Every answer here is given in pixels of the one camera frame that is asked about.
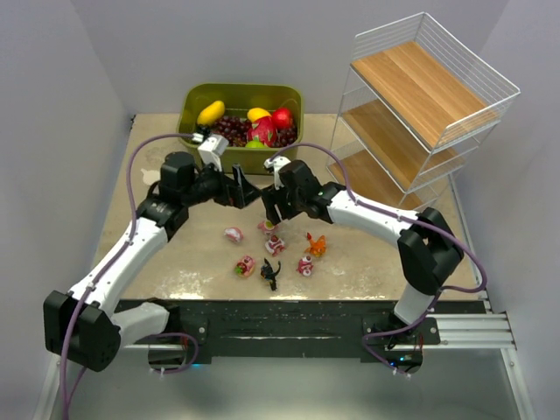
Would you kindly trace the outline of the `pink dragon fruit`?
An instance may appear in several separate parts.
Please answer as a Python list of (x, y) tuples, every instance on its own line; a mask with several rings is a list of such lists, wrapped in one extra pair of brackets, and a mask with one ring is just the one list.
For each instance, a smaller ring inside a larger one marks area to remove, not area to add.
[(264, 116), (251, 123), (247, 132), (248, 142), (259, 142), (272, 147), (277, 140), (277, 128), (271, 116)]

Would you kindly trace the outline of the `yellow mango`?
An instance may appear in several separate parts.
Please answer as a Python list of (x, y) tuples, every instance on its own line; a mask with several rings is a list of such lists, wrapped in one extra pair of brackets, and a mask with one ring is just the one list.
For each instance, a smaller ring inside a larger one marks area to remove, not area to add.
[(224, 116), (225, 110), (226, 107), (223, 101), (214, 101), (199, 112), (196, 123), (198, 125), (212, 126)]

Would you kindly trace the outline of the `pink strawberry cake toy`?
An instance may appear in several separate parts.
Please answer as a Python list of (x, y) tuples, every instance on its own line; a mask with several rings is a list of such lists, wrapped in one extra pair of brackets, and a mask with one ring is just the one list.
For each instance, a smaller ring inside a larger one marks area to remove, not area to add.
[(273, 234), (264, 243), (264, 247), (272, 256), (277, 256), (285, 251), (285, 242), (280, 237)]

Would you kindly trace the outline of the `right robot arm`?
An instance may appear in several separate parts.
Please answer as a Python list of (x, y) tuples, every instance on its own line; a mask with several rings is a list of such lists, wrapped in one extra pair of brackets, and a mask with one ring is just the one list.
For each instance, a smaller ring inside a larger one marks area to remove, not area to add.
[(398, 250), (407, 285), (393, 310), (397, 324), (416, 322), (464, 258), (445, 218), (434, 208), (417, 213), (351, 196), (344, 185), (322, 185), (299, 159), (269, 158), (264, 167), (274, 174), (274, 184), (262, 190), (266, 217), (273, 224), (306, 214), (356, 228)]

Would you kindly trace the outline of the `red apple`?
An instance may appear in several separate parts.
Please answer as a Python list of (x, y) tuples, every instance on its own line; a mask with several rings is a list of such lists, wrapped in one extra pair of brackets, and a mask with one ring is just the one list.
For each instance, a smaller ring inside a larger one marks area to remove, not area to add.
[(271, 114), (271, 119), (277, 130), (288, 130), (294, 125), (293, 115), (286, 107), (276, 109)]

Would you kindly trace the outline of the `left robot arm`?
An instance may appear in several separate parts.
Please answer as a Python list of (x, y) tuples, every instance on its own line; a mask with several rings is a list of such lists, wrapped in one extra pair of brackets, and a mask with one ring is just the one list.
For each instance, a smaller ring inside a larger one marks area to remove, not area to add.
[(190, 207), (209, 200), (243, 209), (261, 196), (242, 168), (228, 176), (215, 163), (197, 169), (187, 152), (165, 157), (160, 178), (139, 206), (125, 233), (100, 263), (68, 292), (51, 292), (43, 303), (45, 347), (62, 359), (95, 372), (119, 350), (163, 333), (179, 313), (158, 299), (117, 311), (121, 295), (142, 267), (188, 220)]

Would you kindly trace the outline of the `purple grape bunch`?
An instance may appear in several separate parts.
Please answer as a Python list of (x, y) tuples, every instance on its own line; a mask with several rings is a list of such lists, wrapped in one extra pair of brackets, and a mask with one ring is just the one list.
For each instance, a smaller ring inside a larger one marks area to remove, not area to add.
[[(247, 132), (251, 128), (251, 122), (248, 119), (238, 116), (225, 115), (217, 120), (212, 126), (211, 131), (224, 136), (229, 145), (233, 147), (245, 147), (247, 141)], [(276, 130), (277, 140), (272, 148), (281, 148), (289, 144), (293, 144), (298, 139), (298, 128), (294, 124), (291, 129)]]

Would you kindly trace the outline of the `black cat toy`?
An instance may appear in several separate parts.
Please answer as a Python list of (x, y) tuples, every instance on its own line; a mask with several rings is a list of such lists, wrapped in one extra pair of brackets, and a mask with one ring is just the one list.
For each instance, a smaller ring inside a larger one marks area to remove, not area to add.
[(277, 291), (277, 276), (281, 271), (282, 264), (279, 263), (277, 269), (274, 269), (272, 264), (264, 259), (264, 264), (261, 267), (260, 275), (263, 280), (267, 281), (272, 291)]

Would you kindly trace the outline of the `pink toy white belly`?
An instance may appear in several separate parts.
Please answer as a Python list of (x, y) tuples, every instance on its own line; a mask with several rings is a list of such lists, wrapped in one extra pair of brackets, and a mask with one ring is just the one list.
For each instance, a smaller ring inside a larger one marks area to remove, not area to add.
[(240, 243), (244, 235), (238, 227), (228, 227), (223, 232), (224, 236), (231, 242)]

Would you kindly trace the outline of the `green pear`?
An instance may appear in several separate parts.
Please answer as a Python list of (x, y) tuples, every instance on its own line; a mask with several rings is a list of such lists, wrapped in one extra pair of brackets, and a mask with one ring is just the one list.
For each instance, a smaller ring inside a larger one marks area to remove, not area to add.
[(269, 146), (257, 140), (249, 141), (245, 144), (247, 149), (268, 149)]

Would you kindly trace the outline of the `olive green plastic bin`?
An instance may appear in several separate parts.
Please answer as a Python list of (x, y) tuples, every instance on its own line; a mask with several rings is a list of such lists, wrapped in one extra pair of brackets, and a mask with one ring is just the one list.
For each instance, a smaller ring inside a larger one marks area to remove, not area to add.
[(303, 96), (293, 87), (248, 83), (203, 83), (185, 96), (178, 131), (224, 136), (225, 170), (240, 164), (265, 174), (265, 159), (303, 138)]

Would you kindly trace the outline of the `grey bottle beige cap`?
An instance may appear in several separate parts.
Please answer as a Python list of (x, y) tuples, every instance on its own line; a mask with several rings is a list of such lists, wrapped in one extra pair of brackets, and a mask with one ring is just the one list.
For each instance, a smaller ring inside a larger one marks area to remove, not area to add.
[(147, 170), (142, 168), (140, 170), (142, 176), (142, 182), (146, 186), (151, 186), (152, 184), (158, 182), (160, 180), (160, 172), (159, 170)]

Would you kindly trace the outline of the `pink toy green top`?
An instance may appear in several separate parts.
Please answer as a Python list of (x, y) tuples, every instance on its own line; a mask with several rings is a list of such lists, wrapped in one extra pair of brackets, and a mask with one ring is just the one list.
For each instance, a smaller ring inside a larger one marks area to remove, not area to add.
[(264, 220), (257, 225), (257, 228), (264, 235), (273, 235), (277, 231), (277, 226), (269, 220)]

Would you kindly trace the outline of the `pink bear strawberry toy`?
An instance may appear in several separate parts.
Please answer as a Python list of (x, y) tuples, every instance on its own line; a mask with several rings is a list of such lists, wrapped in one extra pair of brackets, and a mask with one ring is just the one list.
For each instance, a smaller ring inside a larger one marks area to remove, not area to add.
[(256, 266), (255, 259), (250, 255), (242, 257), (234, 267), (234, 273), (239, 277), (250, 277)]

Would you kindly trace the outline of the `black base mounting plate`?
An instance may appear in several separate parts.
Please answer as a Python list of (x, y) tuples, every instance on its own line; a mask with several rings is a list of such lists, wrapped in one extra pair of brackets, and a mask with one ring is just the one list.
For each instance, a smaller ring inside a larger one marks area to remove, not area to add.
[(177, 364), (180, 356), (199, 364), (218, 357), (384, 357), (392, 367), (411, 370), (421, 365), (427, 346), (440, 342), (434, 318), (403, 331), (391, 301), (176, 300), (171, 308), (166, 335), (140, 341), (174, 350), (152, 356), (158, 364)]

